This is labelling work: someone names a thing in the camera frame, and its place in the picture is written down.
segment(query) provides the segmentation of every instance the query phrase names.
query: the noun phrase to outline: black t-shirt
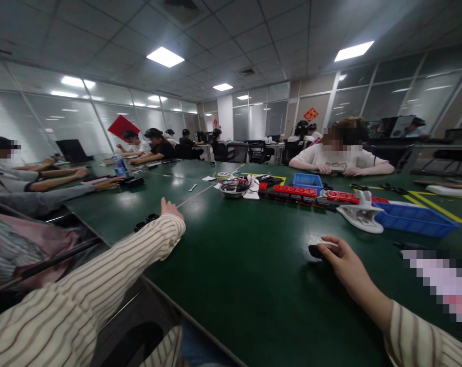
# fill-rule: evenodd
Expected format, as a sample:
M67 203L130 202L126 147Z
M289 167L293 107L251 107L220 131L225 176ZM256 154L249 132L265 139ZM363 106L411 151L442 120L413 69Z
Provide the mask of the black t-shirt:
M156 153L156 149L157 149L157 146L155 146L151 150L151 153L158 154L158 153ZM169 142L163 143L161 145L160 154L164 155L165 158L168 158L168 159L176 158L175 149L173 149L173 145L171 145L171 143L169 143Z
M180 144L187 144L190 147L193 147L195 145L195 142L190 140L189 138L186 137L181 137L180 138Z

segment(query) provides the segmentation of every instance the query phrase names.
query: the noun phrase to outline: air vent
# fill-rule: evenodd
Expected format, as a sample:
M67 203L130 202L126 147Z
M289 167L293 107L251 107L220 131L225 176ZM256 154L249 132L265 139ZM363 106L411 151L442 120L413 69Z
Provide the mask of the air vent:
M253 69L246 69L246 70L240 71L241 77L250 76L254 74L255 72L253 71Z

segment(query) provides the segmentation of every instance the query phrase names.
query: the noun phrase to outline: gray sleeve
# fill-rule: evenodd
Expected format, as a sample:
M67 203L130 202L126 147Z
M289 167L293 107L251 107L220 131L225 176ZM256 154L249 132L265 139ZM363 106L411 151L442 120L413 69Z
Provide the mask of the gray sleeve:
M92 185L78 185L43 193L1 193L0 204L8 206L31 218L35 218L59 209L65 200L73 199L92 191L94 191Z

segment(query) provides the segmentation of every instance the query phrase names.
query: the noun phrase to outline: blue plastic basket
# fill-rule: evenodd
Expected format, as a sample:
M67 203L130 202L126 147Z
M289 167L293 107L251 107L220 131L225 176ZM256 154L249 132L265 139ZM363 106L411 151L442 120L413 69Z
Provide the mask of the blue plastic basket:
M321 182L321 177L318 175L310 175L306 173L294 173L294 181L292 182L294 187L302 187L305 189L316 189L318 190L318 195L323 189L323 182Z
M375 216L384 228L442 238L456 228L457 223L431 209L375 202L372 205L385 211Z

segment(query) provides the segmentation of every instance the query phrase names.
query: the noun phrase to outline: hand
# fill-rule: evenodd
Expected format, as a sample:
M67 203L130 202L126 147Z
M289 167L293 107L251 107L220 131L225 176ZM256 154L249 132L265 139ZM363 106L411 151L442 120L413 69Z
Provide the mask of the hand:
M332 169L329 165L316 166L316 171L319 171L320 174L331 174Z
M119 187L118 182L120 181L124 181L124 179L121 177L109 178L108 180L104 182L100 182L99 184L96 183L95 185L93 185L93 188L96 190L105 190L105 189L111 189L113 187Z
M358 168L358 167L348 168L347 170L345 170L345 172L343 172L344 176L352 176L352 177L366 176L367 174L368 173L365 170L365 168Z
M318 244L318 250L333 266L335 274L350 296L358 301L357 296L363 292L363 288L373 284L364 264L350 245L341 238L325 236L321 239L338 245L321 243Z
M78 178L78 179L86 177L86 176L88 176L88 170L86 168L80 168L73 175L73 177Z
M172 204L171 201L166 202L165 198L161 198L161 215L168 213L168 214L173 214L185 221L184 216L182 213L178 211L176 208L175 204Z

